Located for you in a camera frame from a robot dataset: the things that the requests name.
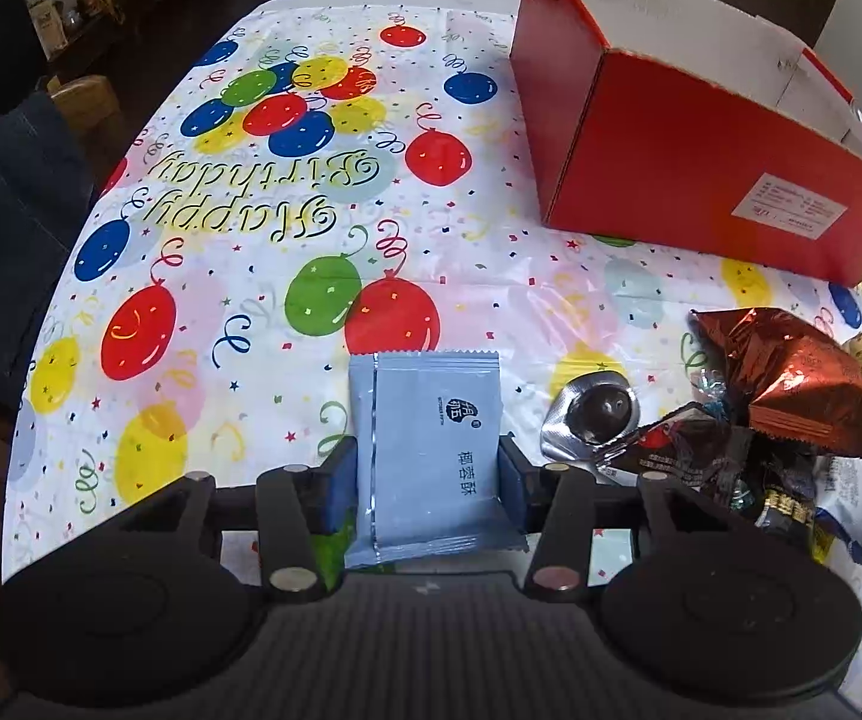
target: table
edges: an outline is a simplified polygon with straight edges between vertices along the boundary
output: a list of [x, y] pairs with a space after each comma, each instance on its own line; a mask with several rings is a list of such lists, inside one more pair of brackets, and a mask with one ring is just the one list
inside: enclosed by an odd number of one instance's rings
[[[316, 463], [352, 430], [349, 351], [499, 351], [503, 429], [540, 463], [573, 376], [621, 371], [645, 421], [692, 399], [692, 308], [862, 329], [862, 285], [543, 228], [507, 61], [517, 1], [271, 1], [190, 69], [55, 290], [5, 577], [189, 470], [236, 485]], [[247, 573], [248, 546], [223, 560]], [[831, 560], [862, 603], [862, 568]], [[862, 707], [862, 645], [845, 693]]]

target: ribbed black surface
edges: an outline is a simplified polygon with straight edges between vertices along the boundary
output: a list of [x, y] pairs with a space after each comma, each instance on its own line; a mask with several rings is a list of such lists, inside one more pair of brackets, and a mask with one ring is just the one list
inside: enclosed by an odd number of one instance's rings
[[276, 608], [235, 664], [173, 699], [99, 710], [19, 694], [0, 711], [0, 720], [857, 716], [830, 694], [782, 709], [681, 698], [616, 661], [581, 610], [528, 600], [504, 574], [352, 574], [324, 601]]

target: red balloon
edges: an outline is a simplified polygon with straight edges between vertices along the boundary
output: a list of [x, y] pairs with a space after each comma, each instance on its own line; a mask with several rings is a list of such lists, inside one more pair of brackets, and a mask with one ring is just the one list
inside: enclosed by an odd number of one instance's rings
[[440, 338], [437, 307], [418, 285], [388, 276], [358, 294], [344, 324], [351, 354], [434, 349]]
[[127, 170], [127, 157], [122, 157], [121, 162], [118, 162], [118, 166], [114, 169], [114, 172], [111, 173], [111, 177], [108, 178], [107, 183], [104, 185], [104, 188], [101, 190], [101, 197], [105, 196], [108, 191], [114, 189], [114, 185], [121, 180], [122, 175], [125, 174]]
[[264, 98], [248, 111], [241, 127], [250, 135], [271, 135], [290, 127], [304, 114], [308, 105], [304, 98], [292, 95], [274, 95]]
[[377, 86], [377, 76], [367, 68], [353, 67], [333, 86], [325, 86], [320, 93], [329, 100], [352, 100], [366, 95]]
[[410, 142], [404, 161], [426, 184], [446, 187], [471, 169], [471, 152], [453, 135], [429, 129]]
[[415, 46], [420, 46], [427, 39], [427, 35], [420, 29], [403, 25], [403, 23], [381, 30], [381, 40], [399, 49], [412, 49]]
[[107, 378], [122, 382], [155, 365], [168, 349], [177, 318], [175, 299], [160, 284], [127, 298], [101, 341], [101, 368]]

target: white label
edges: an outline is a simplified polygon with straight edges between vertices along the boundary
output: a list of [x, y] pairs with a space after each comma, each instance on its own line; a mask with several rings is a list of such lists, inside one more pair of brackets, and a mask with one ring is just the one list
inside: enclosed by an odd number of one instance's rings
[[845, 205], [765, 173], [731, 215], [816, 241], [846, 210]]

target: orange foil wrapper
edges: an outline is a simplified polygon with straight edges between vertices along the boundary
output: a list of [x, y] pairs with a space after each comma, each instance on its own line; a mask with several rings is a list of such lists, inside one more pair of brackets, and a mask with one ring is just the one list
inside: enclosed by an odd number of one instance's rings
[[862, 369], [833, 338], [782, 309], [694, 312], [727, 360], [727, 397], [754, 430], [862, 458]]

